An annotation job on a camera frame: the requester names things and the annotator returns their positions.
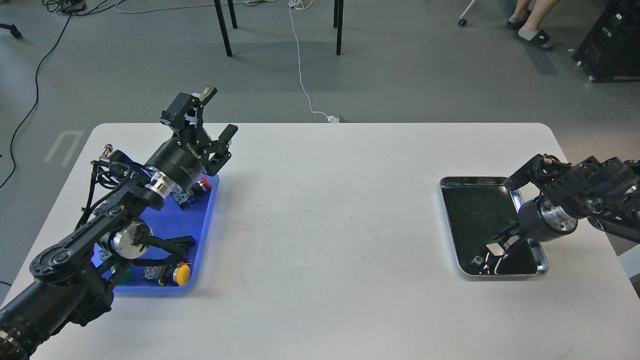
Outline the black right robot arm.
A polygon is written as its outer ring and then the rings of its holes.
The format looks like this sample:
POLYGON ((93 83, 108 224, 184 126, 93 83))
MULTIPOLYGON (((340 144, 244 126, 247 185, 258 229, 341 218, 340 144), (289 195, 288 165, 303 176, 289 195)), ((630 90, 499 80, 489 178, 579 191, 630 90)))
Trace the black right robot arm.
POLYGON ((640 240, 639 162, 590 156, 578 164, 533 156, 504 182, 508 191, 528 183, 539 190, 517 217, 485 241, 471 260, 481 275, 498 275, 518 243, 548 242, 572 234, 580 219, 622 239, 640 240))

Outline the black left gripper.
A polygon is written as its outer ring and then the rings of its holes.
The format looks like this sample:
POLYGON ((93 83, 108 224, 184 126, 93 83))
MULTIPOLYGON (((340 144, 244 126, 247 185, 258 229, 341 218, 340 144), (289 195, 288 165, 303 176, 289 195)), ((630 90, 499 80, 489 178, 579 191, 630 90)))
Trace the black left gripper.
POLYGON ((180 92, 160 115, 160 123, 168 126, 174 136, 148 158, 145 169, 150 176, 146 189, 153 193, 171 193, 176 189, 187 191, 203 173, 215 176, 231 159, 230 146, 238 126, 229 124, 211 144, 211 137, 203 128, 204 107, 218 92, 214 86, 206 86, 199 93, 180 92), (205 148, 205 155, 198 153, 187 141, 205 148))

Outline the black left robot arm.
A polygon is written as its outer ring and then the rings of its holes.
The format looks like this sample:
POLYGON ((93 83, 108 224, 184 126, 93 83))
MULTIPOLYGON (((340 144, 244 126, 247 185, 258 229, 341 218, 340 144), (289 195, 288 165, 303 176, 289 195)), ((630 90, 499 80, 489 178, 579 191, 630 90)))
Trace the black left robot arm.
POLYGON ((217 93, 179 93, 160 121, 173 134, 145 164, 105 145, 91 162, 90 194, 74 231, 41 251, 29 264, 34 281, 1 309, 1 358, 27 360, 69 322, 86 326, 111 310, 114 288, 134 266, 178 265, 186 248, 162 239, 141 219, 162 210, 175 190, 186 191, 201 174, 215 176, 231 159, 238 127, 217 139, 204 129, 204 107, 217 93), (96 184, 109 193, 93 202, 96 184))

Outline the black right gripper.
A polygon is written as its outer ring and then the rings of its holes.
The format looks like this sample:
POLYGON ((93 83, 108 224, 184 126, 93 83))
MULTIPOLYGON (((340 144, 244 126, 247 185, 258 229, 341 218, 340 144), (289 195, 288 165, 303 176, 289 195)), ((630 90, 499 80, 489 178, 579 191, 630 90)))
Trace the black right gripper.
POLYGON ((535 197, 518 210, 518 222, 510 222, 485 241, 470 262, 474 276, 533 275, 533 255, 522 239, 548 242, 572 234, 578 220, 551 203, 535 197))

